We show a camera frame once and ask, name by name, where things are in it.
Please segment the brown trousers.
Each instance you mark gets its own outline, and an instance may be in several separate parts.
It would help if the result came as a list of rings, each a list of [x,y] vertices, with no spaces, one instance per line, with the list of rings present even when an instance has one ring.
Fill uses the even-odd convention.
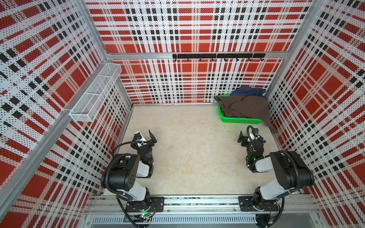
[[[277,129],[271,123],[269,103],[258,96],[216,96],[224,117],[249,118],[263,121],[273,132]]]

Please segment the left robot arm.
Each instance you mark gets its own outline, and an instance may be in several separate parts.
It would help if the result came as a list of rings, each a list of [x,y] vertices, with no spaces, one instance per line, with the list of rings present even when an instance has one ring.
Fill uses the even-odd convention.
[[[137,182],[138,178],[149,179],[153,175],[153,147],[157,139],[152,132],[149,132],[149,135],[150,139],[146,140],[138,131],[131,141],[118,144],[101,178],[102,188],[141,212],[151,207],[148,188]]]

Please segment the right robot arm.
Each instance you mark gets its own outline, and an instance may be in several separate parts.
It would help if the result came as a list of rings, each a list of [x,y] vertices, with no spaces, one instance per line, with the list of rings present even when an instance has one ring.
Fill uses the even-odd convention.
[[[314,185],[315,177],[309,167],[294,151],[270,152],[264,156],[266,141],[259,130],[249,125],[246,136],[240,132],[238,143],[246,148],[246,167],[252,173],[274,172],[275,178],[255,189],[253,195],[241,203],[244,209],[265,211],[284,197]]]

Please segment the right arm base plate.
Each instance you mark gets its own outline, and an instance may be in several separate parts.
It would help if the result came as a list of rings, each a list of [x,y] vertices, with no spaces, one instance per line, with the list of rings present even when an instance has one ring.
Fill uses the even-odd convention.
[[[239,196],[238,201],[242,212],[279,211],[279,206],[275,200],[257,199],[253,196]]]

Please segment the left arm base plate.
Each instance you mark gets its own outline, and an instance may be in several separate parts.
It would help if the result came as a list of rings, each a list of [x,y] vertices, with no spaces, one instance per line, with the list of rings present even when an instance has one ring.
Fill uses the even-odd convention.
[[[126,212],[163,212],[164,197],[147,197],[144,201],[129,201]]]

